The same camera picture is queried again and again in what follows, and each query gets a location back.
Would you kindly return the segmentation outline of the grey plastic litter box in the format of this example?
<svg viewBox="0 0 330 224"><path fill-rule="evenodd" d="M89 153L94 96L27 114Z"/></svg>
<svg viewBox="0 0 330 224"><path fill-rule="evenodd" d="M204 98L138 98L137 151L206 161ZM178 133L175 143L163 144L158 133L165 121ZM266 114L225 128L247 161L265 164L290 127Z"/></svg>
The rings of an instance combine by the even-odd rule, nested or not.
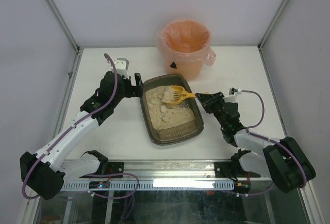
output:
<svg viewBox="0 0 330 224"><path fill-rule="evenodd" d="M164 85L178 85L184 87L187 92L191 92L188 82L180 74L158 76L144 82L143 97L140 98L140 103L151 141L157 145L171 145L198 136L204 129L204 122L194 98L188 98L183 103L189 105L189 108L195 115L195 120L169 129L156 130L153 128L146 104L145 93L150 89Z"/></svg>

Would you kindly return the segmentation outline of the orange trash bin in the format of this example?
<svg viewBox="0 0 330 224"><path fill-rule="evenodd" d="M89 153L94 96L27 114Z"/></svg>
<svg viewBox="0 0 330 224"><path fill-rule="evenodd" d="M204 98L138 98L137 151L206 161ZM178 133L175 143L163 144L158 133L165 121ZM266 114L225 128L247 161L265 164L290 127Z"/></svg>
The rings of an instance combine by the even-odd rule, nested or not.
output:
<svg viewBox="0 0 330 224"><path fill-rule="evenodd" d="M208 53L163 53L162 56L167 74L180 74L187 81L190 81L201 73Z"/></svg>

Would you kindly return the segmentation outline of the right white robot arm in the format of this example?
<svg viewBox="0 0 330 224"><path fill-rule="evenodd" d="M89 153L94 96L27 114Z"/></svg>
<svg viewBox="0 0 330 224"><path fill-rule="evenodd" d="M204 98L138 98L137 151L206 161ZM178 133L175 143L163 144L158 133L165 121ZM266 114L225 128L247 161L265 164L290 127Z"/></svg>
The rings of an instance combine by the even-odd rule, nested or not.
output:
<svg viewBox="0 0 330 224"><path fill-rule="evenodd" d="M275 139L253 131L262 119L252 126L240 121L237 96L246 90L231 88L229 95L197 93L195 96L206 113L212 114L220 124L224 140L240 151L233 155L245 172L270 178L283 193L304 188L316 177L316 171L297 141L292 137Z"/></svg>

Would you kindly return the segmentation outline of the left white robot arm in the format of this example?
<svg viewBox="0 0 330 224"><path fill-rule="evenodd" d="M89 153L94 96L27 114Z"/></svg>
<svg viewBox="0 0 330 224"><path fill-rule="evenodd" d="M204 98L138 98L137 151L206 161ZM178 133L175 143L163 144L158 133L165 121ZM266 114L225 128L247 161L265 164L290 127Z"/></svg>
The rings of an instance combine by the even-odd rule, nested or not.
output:
<svg viewBox="0 0 330 224"><path fill-rule="evenodd" d="M143 82L139 73L131 78L108 71L94 94L80 107L73 120L53 140L35 153L25 152L20 157L22 195L33 200L50 200L63 185L87 175L103 176L108 158L96 150L85 152L80 158L66 161L67 156L91 131L98 128L123 98L143 96Z"/></svg>

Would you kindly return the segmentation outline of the yellow litter scoop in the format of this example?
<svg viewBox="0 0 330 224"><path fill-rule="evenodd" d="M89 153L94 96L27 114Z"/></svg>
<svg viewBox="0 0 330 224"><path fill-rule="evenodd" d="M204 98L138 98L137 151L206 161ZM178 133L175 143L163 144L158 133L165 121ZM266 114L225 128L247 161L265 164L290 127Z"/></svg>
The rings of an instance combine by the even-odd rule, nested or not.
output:
<svg viewBox="0 0 330 224"><path fill-rule="evenodd" d="M171 85L165 88L161 101L165 104L178 105L188 98L196 98L196 95L187 92L184 87Z"/></svg>

